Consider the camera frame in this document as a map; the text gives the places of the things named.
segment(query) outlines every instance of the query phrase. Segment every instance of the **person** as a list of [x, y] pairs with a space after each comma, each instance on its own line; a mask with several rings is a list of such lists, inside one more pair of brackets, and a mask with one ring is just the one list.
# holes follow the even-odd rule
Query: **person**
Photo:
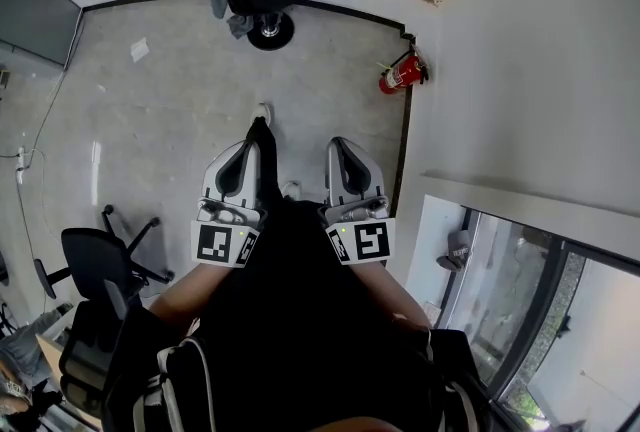
[[44, 333], [69, 309], [65, 303], [0, 339], [0, 414], [27, 412], [31, 392], [51, 375], [36, 334]]
[[[268, 212], [247, 266], [200, 264], [150, 311], [180, 331], [200, 318], [218, 431], [428, 429], [427, 316], [382, 264], [340, 264], [321, 205], [296, 201], [297, 184], [283, 197], [270, 122], [260, 104], [246, 137], [260, 149], [257, 197]], [[183, 354], [177, 394], [197, 358]]]

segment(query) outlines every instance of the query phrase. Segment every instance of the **person's leg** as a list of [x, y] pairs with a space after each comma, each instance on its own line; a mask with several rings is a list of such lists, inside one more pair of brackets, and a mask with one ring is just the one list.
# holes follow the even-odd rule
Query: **person's leg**
[[255, 142], [260, 148], [258, 200], [265, 210], [275, 210], [282, 203], [282, 194], [278, 187], [276, 140], [265, 117], [260, 116], [253, 121], [246, 139], [249, 142]]

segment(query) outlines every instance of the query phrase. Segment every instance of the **gray panel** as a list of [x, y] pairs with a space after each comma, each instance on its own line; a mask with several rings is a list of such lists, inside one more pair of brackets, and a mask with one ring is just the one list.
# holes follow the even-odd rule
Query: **gray panel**
[[79, 14], [70, 0], [0, 0], [0, 40], [65, 64]]

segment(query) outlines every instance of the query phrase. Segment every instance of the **shoe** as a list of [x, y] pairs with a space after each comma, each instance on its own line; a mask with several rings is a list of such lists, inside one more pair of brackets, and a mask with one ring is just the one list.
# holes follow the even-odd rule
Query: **shoe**
[[300, 183], [297, 181], [289, 181], [282, 187], [282, 196], [288, 197], [292, 201], [300, 201], [301, 192]]
[[269, 105], [266, 103], [259, 103], [258, 106], [253, 110], [253, 114], [251, 114], [251, 123], [249, 126], [253, 124], [253, 122], [259, 117], [264, 117], [264, 122], [267, 123], [267, 126], [271, 125], [271, 110], [269, 109]]

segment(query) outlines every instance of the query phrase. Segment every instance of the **black round base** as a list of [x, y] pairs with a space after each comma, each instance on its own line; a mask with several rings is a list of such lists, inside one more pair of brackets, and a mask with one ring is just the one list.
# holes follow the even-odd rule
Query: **black round base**
[[267, 52], [279, 50], [285, 46], [293, 38], [295, 27], [293, 20], [288, 14], [283, 14], [280, 19], [280, 30], [272, 37], [267, 37], [262, 33], [262, 23], [257, 22], [253, 29], [247, 34], [249, 42], [258, 48]]

